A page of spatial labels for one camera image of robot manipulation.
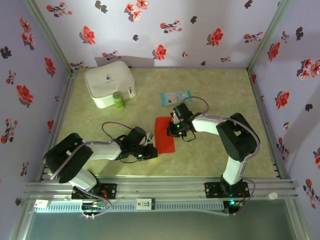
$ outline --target green can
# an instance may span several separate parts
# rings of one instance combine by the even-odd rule
[[[120,91],[115,91],[112,95],[115,106],[117,109],[124,109],[125,108],[125,101],[122,97],[122,93]]]

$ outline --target snack package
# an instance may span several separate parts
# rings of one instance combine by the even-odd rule
[[[170,104],[178,104],[183,99],[189,96],[191,96],[190,90],[161,93],[161,103],[162,103],[162,106],[168,106]]]

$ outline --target red cloth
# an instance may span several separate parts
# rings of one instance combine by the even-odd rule
[[[167,127],[172,118],[169,117],[157,117],[155,119],[155,148],[159,154],[175,153],[175,141],[173,136],[167,136]]]

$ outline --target floral wallpaper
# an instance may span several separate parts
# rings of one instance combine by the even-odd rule
[[[0,238],[7,240],[27,182],[41,169],[67,71],[23,1],[1,2],[0,21]]]
[[[246,68],[279,0],[35,2],[72,68]]]
[[[314,240],[320,236],[319,12],[317,0],[292,1],[252,71],[278,157],[289,177],[297,181]]]

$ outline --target white storage case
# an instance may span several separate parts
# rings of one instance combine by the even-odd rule
[[[96,67],[84,74],[85,84],[95,105],[103,109],[115,104],[113,93],[120,91],[124,100],[137,94],[137,86],[124,61]]]

